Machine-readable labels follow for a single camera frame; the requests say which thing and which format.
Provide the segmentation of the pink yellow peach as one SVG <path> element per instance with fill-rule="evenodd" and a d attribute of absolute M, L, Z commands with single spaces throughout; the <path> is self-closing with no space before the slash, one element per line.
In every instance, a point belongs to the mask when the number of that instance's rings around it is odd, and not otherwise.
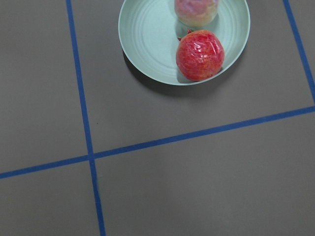
<path fill-rule="evenodd" d="M 219 3 L 219 0 L 175 0 L 174 10 L 183 24 L 203 27 L 214 20 Z"/>

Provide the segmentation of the green plate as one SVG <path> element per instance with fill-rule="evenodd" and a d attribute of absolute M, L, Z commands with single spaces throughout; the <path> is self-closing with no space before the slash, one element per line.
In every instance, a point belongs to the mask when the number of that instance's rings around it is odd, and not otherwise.
<path fill-rule="evenodd" d="M 225 57 L 220 76 L 243 52 L 250 33 L 251 19 L 245 0 L 221 0 L 218 13 L 203 29 L 215 34 Z M 126 0 L 119 14 L 118 32 L 124 54 L 147 77 L 174 86 L 196 83 L 179 71 L 175 55 L 179 38 L 189 27 L 175 13 L 172 0 Z"/>

